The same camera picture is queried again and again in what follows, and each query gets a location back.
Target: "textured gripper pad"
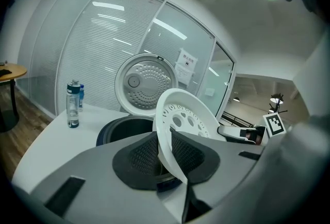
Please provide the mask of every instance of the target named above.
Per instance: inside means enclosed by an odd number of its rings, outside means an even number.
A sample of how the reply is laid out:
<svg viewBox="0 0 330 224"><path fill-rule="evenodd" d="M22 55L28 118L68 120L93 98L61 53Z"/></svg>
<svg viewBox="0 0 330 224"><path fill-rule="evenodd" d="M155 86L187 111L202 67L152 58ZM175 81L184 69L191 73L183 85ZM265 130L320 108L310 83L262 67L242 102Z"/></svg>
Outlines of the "textured gripper pad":
<svg viewBox="0 0 330 224"><path fill-rule="evenodd" d="M119 179L129 187L156 190L157 181L154 172L157 167L157 156L157 133L152 132L119 150L113 157L112 168Z"/></svg>
<svg viewBox="0 0 330 224"><path fill-rule="evenodd" d="M220 165L217 152L176 131L172 131L172 153L190 184L209 180Z"/></svg>
<svg viewBox="0 0 330 224"><path fill-rule="evenodd" d="M157 175L157 156L158 156L158 140L157 136L152 137L144 144L131 150L129 153L129 162L132 168L144 175Z"/></svg>

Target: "open lid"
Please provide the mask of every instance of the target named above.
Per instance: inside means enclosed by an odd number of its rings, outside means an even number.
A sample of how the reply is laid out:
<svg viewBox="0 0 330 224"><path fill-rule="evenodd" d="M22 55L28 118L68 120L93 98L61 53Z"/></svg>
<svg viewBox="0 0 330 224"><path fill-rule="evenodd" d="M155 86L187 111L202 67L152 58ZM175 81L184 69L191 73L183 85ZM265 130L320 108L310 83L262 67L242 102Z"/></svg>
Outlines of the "open lid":
<svg viewBox="0 0 330 224"><path fill-rule="evenodd" d="M120 105L130 114L155 116L159 97L178 87L173 66L155 54L137 54L119 68L114 91Z"/></svg>

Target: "clear plastic bottle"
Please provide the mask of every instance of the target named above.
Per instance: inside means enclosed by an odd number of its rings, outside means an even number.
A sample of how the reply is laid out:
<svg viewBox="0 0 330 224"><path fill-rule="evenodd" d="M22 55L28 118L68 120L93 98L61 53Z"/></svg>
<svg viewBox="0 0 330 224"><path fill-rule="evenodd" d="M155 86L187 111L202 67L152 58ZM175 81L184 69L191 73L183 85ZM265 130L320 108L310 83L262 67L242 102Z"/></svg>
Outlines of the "clear plastic bottle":
<svg viewBox="0 0 330 224"><path fill-rule="evenodd" d="M80 84L79 92L79 111L83 111L83 100L84 100L84 84Z"/></svg>
<svg viewBox="0 0 330 224"><path fill-rule="evenodd" d="M76 128L79 126L79 81L72 80L67 86L67 117L68 126Z"/></svg>

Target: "black railing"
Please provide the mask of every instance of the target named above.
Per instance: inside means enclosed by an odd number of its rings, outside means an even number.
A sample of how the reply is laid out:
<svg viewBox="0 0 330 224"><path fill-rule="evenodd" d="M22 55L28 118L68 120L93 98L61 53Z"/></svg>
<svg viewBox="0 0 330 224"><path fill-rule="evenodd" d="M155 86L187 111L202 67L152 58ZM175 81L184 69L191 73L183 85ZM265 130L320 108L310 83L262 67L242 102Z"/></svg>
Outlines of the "black railing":
<svg viewBox="0 0 330 224"><path fill-rule="evenodd" d="M253 127L253 124L248 123L247 121L240 119L236 116L233 116L231 114L229 114L228 112L223 112L222 116L221 116L224 120L226 120L227 122L231 123L232 125L238 126L238 127Z"/></svg>

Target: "tabletop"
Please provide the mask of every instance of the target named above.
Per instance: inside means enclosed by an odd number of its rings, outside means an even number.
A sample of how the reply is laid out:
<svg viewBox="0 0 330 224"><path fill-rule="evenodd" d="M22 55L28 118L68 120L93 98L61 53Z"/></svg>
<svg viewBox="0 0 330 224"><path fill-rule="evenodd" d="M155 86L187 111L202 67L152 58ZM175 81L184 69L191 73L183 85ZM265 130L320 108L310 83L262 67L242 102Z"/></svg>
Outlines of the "tabletop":
<svg viewBox="0 0 330 224"><path fill-rule="evenodd" d="M27 70L26 67L22 65L8 63L6 65L1 65L0 70L9 70L11 74L3 75L0 77L0 81L6 81L14 78L21 77L26 74Z"/></svg>
<svg viewBox="0 0 330 224"><path fill-rule="evenodd" d="M35 139L18 164L12 183L28 193L49 174L79 153L96 146L101 129L110 121L128 113L84 104L79 126L69 128L67 113L58 115Z"/></svg>

